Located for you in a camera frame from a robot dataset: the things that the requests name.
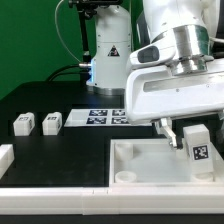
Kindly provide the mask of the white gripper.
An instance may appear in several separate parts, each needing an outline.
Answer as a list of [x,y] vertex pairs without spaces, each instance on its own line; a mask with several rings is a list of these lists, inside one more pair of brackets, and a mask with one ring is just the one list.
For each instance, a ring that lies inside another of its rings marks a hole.
[[180,76],[172,76],[164,65],[132,72],[125,91],[129,122],[146,124],[158,120],[157,134],[164,135],[172,149],[182,150],[182,139],[172,130],[171,119],[224,109],[224,61],[208,62],[207,66],[207,72]]

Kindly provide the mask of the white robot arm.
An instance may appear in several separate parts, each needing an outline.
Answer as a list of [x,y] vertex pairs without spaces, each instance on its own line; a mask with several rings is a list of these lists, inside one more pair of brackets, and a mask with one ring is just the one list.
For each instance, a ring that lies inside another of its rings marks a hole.
[[145,45],[132,52],[130,14],[99,6],[88,87],[124,94],[128,121],[154,122],[177,147],[174,119],[224,109],[224,59],[212,52],[220,12],[221,0],[143,0],[138,33]]

